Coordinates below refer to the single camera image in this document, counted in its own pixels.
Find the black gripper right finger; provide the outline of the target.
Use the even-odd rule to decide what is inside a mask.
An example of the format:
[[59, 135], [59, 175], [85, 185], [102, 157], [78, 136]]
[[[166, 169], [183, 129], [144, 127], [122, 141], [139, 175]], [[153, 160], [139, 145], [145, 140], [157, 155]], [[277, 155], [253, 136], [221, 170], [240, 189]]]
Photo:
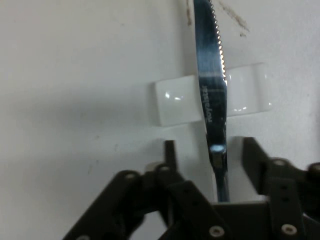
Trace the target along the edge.
[[320, 163], [306, 170], [271, 157], [254, 137], [236, 136], [242, 169], [258, 195], [268, 198], [270, 233], [275, 240], [320, 238]]

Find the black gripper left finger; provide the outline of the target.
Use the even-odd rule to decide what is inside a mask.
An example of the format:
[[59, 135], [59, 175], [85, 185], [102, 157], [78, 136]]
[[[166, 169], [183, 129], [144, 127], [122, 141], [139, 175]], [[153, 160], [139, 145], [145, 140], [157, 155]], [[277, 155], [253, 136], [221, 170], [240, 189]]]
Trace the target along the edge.
[[163, 240], [230, 240], [225, 221], [192, 181], [177, 169], [175, 143], [164, 142], [164, 161], [139, 174], [117, 173], [65, 235], [67, 240], [127, 240], [145, 215], [158, 212]]

